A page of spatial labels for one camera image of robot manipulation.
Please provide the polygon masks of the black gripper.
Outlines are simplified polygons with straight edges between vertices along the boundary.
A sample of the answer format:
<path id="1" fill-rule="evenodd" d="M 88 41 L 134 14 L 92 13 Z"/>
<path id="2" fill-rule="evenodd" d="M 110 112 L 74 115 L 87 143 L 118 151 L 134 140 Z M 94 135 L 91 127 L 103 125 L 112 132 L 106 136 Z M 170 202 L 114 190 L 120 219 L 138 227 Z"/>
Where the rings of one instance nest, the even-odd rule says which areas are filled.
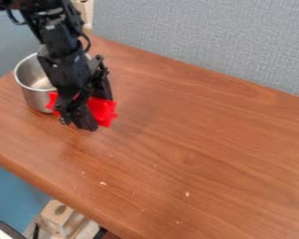
<path id="1" fill-rule="evenodd" d="M 61 123 L 74 123 L 79 129 L 95 132 L 99 123 L 87 101 L 91 97 L 114 99 L 103 56 L 96 55 L 90 59 L 83 48 L 78 48 L 71 54 L 55 58 L 47 45 L 43 45 L 37 60 L 57 91 L 55 109 L 60 112 Z"/>

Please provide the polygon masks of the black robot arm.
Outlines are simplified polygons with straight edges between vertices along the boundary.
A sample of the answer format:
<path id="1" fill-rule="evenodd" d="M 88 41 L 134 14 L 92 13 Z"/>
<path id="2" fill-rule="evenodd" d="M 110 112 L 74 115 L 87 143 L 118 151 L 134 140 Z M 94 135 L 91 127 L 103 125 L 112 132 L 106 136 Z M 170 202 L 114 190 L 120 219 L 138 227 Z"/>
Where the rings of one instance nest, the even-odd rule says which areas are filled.
<path id="1" fill-rule="evenodd" d="M 64 125 L 96 131 L 100 123 L 88 105 L 92 99 L 114 100 L 103 56 L 88 56 L 91 40 L 84 20 L 71 0 L 0 0 L 0 11 L 19 11 L 41 48 L 37 60 L 57 98 L 53 106 Z"/>

